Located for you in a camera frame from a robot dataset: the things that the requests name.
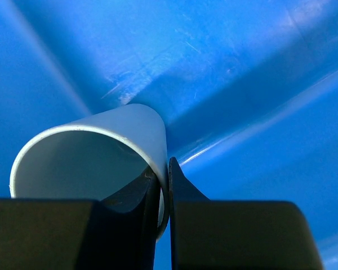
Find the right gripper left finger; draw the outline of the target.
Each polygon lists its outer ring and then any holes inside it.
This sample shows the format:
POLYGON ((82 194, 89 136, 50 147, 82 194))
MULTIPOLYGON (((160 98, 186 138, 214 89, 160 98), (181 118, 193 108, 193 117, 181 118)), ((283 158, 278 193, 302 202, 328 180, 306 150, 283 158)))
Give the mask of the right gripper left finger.
POLYGON ((0 199, 0 269, 152 269, 158 180, 104 200, 0 199))

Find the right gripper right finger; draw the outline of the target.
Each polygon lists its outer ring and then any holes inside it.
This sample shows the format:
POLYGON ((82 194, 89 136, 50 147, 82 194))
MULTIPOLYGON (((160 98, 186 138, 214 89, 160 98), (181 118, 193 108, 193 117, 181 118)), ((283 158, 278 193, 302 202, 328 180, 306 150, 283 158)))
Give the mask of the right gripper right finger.
POLYGON ((322 269, 302 211, 289 201, 211 200, 168 165, 173 269, 322 269))

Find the blue-grey plastic cup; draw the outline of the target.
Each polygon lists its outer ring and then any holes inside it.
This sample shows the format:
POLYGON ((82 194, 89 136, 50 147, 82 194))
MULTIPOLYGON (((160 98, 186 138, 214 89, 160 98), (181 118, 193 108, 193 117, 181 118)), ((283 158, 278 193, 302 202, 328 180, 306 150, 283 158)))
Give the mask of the blue-grey plastic cup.
POLYGON ((161 116, 146 105, 124 105, 37 134, 15 157, 10 195, 103 200, 146 168, 161 188, 160 238, 169 218, 166 128, 161 116))

